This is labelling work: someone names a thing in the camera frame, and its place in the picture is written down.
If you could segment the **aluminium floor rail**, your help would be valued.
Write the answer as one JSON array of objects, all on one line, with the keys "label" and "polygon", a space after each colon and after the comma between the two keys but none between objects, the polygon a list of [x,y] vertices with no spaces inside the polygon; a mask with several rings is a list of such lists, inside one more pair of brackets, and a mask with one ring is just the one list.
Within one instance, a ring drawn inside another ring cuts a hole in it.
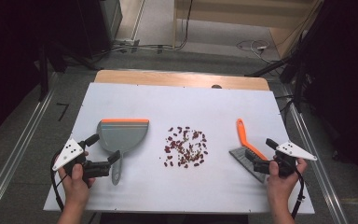
[{"label": "aluminium floor rail", "polygon": [[315,146],[313,139],[310,135],[309,128],[304,120],[303,113],[299,113],[293,103],[288,103],[289,111],[296,124],[296,129],[301,137],[304,148],[317,156],[317,161],[312,161],[311,167],[315,177],[318,181],[318,186],[324,197],[324,203],[328,208],[330,217],[334,224],[349,224],[347,216],[343,210],[341,202],[337,196],[337,193],[333,187],[333,183],[330,180],[328,173],[323,164],[323,160],[319,155],[317,147]]},{"label": "aluminium floor rail", "polygon": [[48,108],[51,98],[56,91],[56,84],[59,79],[59,74],[53,72],[50,79],[48,80],[50,89],[48,90],[44,99],[37,103],[32,116],[29,118],[25,128],[21,132],[21,136],[17,140],[16,145],[13,147],[12,152],[8,156],[8,159],[0,172],[0,201],[5,194],[10,180],[17,170],[17,167],[20,164],[20,161],[26,152],[32,137],[34,136],[34,132],[37,129],[40,120]]}]

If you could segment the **grey dustpan with orange edge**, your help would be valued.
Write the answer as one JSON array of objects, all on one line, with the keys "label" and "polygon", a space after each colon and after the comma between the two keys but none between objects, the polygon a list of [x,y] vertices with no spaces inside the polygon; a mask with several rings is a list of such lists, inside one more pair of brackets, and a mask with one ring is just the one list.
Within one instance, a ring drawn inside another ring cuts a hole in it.
[{"label": "grey dustpan with orange edge", "polygon": [[99,144],[110,154],[119,158],[112,166],[112,183],[116,186],[121,178],[124,154],[136,148],[145,138],[148,119],[102,119],[97,125]]}]

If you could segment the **wooden table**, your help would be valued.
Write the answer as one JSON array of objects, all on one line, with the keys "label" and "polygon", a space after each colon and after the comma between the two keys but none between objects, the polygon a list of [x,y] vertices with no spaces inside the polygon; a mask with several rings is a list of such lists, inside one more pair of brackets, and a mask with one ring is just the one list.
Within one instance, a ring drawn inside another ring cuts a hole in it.
[{"label": "wooden table", "polygon": [[138,70],[101,70],[95,79],[97,83],[118,83],[134,85],[174,86],[228,90],[268,91],[269,84],[262,77],[232,77],[200,73],[160,72]]}]

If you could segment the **pile of red beans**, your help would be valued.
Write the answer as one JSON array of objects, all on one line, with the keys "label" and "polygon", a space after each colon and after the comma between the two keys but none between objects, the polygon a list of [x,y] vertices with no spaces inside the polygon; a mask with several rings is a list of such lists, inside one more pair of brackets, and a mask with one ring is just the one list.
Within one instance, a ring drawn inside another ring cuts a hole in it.
[{"label": "pile of red beans", "polygon": [[205,163],[209,154],[208,140],[203,131],[189,126],[176,126],[168,129],[164,139],[163,165],[165,167],[198,167]]}]

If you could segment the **person's right hand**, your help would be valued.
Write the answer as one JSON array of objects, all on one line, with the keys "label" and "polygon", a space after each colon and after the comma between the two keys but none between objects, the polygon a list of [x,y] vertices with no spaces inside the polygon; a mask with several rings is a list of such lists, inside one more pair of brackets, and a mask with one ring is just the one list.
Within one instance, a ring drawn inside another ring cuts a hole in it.
[{"label": "person's right hand", "polygon": [[278,163],[276,161],[271,161],[269,164],[267,186],[268,202],[270,206],[277,206],[278,208],[287,206],[289,197],[298,179],[299,177],[297,173],[293,173],[287,177],[280,177]]}]

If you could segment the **grey cabinet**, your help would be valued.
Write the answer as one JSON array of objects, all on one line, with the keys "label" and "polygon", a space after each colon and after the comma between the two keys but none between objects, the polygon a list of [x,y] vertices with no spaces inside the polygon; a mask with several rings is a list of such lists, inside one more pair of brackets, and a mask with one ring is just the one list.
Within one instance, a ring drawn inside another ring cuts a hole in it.
[{"label": "grey cabinet", "polygon": [[119,0],[100,0],[103,20],[109,40],[113,42],[122,21],[121,4]]}]

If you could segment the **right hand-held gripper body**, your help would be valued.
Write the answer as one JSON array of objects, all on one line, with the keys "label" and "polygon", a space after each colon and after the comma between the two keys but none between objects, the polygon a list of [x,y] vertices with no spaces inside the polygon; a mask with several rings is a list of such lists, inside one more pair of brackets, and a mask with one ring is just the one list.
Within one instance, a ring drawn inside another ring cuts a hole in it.
[{"label": "right hand-held gripper body", "polygon": [[299,147],[290,141],[280,144],[275,150],[275,161],[279,165],[279,176],[287,177],[291,175],[296,168],[296,160],[298,158],[316,161],[317,157],[308,151]]}]

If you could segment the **black curtain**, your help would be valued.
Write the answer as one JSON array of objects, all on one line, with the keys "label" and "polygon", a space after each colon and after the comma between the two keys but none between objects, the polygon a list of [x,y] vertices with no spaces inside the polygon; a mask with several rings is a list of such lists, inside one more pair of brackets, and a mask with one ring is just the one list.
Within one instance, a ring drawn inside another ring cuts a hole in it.
[{"label": "black curtain", "polygon": [[88,62],[109,49],[100,0],[0,0],[0,126],[40,85],[38,47],[45,41]]},{"label": "black curtain", "polygon": [[302,54],[312,82],[304,96],[333,146],[358,165],[358,0],[324,0]]}]

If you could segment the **white table cover board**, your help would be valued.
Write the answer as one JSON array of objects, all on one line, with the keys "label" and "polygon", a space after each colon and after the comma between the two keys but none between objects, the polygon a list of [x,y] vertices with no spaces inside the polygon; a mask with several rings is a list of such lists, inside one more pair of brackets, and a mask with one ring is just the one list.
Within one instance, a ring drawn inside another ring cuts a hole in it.
[{"label": "white table cover board", "polygon": [[[105,212],[267,213],[266,187],[231,155],[240,147],[236,122],[266,157],[288,134],[271,91],[241,91],[92,83],[72,130],[77,141],[95,134],[101,119],[148,119],[145,139],[122,160],[121,179],[97,179],[88,209]],[[176,128],[199,131],[202,164],[183,167],[165,151]]]}]

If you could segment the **orange brush with grey bristles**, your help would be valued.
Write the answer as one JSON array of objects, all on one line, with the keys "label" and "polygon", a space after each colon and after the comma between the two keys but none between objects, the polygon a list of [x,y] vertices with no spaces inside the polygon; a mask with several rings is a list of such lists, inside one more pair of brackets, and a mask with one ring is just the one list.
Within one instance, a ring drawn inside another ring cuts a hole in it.
[{"label": "orange brush with grey bristles", "polygon": [[266,161],[268,158],[261,153],[256,147],[250,144],[247,140],[247,134],[244,122],[242,119],[237,119],[236,127],[238,137],[241,142],[241,147],[231,149],[229,154],[242,166],[244,167],[256,180],[260,183],[264,183],[266,175],[263,173],[256,172],[254,170],[253,161],[255,159]]}]

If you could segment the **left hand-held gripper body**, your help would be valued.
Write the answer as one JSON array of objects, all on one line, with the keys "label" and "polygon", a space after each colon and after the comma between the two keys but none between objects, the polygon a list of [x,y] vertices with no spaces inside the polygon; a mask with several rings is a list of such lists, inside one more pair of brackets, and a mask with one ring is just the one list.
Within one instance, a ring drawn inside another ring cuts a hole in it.
[{"label": "left hand-held gripper body", "polygon": [[73,166],[79,163],[83,166],[84,179],[109,176],[111,164],[108,161],[88,161],[85,155],[86,147],[85,140],[77,142],[74,138],[70,138],[65,143],[58,158],[53,160],[52,170],[58,171],[60,168],[64,168],[65,172],[70,175]]}]

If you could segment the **person's left hand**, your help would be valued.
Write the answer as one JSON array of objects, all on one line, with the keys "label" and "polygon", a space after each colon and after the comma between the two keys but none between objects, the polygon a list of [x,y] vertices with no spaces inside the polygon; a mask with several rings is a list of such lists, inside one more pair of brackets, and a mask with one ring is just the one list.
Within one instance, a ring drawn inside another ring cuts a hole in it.
[{"label": "person's left hand", "polygon": [[65,205],[85,206],[90,197],[90,188],[96,178],[90,178],[89,183],[86,183],[83,180],[83,166],[78,163],[74,165],[71,176],[67,176],[63,168],[59,169],[59,176],[65,191]]}]

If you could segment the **black metal stand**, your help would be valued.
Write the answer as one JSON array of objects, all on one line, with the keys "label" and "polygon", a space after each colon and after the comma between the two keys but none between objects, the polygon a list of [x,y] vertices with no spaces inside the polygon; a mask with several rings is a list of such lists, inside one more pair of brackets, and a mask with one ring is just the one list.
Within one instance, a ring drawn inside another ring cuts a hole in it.
[{"label": "black metal stand", "polygon": [[302,85],[306,77],[306,63],[305,56],[307,48],[312,41],[312,32],[308,31],[305,35],[301,35],[297,41],[295,50],[291,52],[287,57],[267,65],[259,71],[253,72],[249,77],[262,77],[267,72],[283,66],[283,71],[280,75],[281,83],[289,83],[292,79],[295,82],[294,96],[289,101],[289,105],[294,105],[297,112],[301,113],[301,101],[302,101]]},{"label": "black metal stand", "polygon": [[[39,75],[40,75],[40,96],[39,102],[42,102],[48,95],[49,84],[48,84],[48,62],[52,61],[53,54],[58,52],[60,54],[60,59],[63,60],[62,55],[66,54],[70,58],[74,59],[81,65],[84,65],[91,71],[100,71],[101,67],[98,67],[90,62],[88,62],[85,58],[76,54],[75,52],[69,50],[64,45],[58,42],[45,41],[41,42],[38,47],[38,55],[39,55]],[[57,60],[51,62],[53,68],[59,72],[64,72],[66,69],[64,61],[62,61],[62,66],[58,63]]]}]

